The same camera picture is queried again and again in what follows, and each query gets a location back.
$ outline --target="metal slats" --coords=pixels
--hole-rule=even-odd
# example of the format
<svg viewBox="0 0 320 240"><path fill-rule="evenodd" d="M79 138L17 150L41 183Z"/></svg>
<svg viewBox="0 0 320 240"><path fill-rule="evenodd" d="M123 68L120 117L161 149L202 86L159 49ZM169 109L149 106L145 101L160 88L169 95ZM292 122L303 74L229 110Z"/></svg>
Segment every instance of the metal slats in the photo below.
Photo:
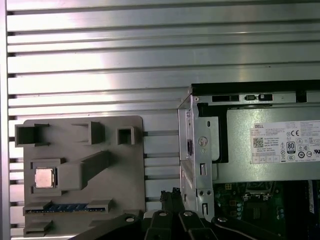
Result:
<svg viewBox="0 0 320 240"><path fill-rule="evenodd" d="M8 134L27 119L139 115L146 207L160 209L161 190L180 186L176 109L190 84L319 79L320 3L295 2L7 0ZM23 150L9 148L20 237Z"/></svg>
<svg viewBox="0 0 320 240"><path fill-rule="evenodd" d="M7 28L9 32L18 32L148 25L316 20L319 19L318 7L319 3L297 3L294 6L270 4L164 7L149 8L148 10L111 10L108 11L108 14L101 10L79 10L79 12L29 14L27 16L11 15L7 18Z"/></svg>
<svg viewBox="0 0 320 240"><path fill-rule="evenodd" d="M68 53L62 56L32 55L8 58L9 73L63 72L101 69L135 69L207 65L250 65L318 62L320 43L278 43L253 45L195 46L119 50L104 53Z"/></svg>
<svg viewBox="0 0 320 240"><path fill-rule="evenodd" d="M220 0L199 0L196 3L220 3ZM232 3L236 0L225 0ZM7 9L10 11L25 10L54 10L72 8L99 8L99 7L118 7L118 6L145 6L145 5L174 5L174 4L194 4L195 0L10 0Z"/></svg>

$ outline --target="white sticker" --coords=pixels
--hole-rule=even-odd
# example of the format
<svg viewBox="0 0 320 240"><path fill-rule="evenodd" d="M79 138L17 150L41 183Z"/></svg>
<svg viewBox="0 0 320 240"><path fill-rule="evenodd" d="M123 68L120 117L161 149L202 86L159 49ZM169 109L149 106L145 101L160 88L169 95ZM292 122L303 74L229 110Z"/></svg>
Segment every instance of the white sticker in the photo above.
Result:
<svg viewBox="0 0 320 240"><path fill-rule="evenodd" d="M310 213L315 214L314 187L311 180L308 180L308 188L309 188L309 211Z"/></svg>
<svg viewBox="0 0 320 240"><path fill-rule="evenodd" d="M320 161L320 120L255 123L250 140L252 164Z"/></svg>

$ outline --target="ce mark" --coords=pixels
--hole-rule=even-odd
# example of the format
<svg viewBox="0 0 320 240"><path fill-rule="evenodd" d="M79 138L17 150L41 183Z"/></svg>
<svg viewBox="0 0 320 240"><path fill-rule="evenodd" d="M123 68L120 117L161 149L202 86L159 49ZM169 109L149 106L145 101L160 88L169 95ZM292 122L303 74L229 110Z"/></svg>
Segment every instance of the ce mark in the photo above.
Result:
<svg viewBox="0 0 320 240"><path fill-rule="evenodd" d="M293 136L293 137L294 137L294 136L298 136L298 137L299 137L299 136L300 136L299 130L297 130L297 131L294 131L294 130L291 131L290 135Z"/></svg>

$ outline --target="green circuit board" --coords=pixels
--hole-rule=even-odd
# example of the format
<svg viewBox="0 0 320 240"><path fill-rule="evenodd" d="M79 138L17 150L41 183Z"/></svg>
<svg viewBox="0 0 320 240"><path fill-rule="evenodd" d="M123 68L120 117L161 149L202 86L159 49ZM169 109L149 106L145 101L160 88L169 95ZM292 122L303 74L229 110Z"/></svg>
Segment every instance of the green circuit board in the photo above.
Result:
<svg viewBox="0 0 320 240"><path fill-rule="evenodd" d="M283 184L241 182L213 185L214 199L224 214L286 236Z"/></svg>

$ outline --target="barcode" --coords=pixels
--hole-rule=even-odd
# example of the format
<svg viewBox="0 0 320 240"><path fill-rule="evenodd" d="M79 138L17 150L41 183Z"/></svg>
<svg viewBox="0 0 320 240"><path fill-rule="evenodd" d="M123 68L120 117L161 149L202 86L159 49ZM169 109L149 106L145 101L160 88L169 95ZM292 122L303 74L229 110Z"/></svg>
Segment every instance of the barcode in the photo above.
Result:
<svg viewBox="0 0 320 240"><path fill-rule="evenodd" d="M254 137L253 138L253 147L254 148L263 148L264 147L264 138L263 137Z"/></svg>

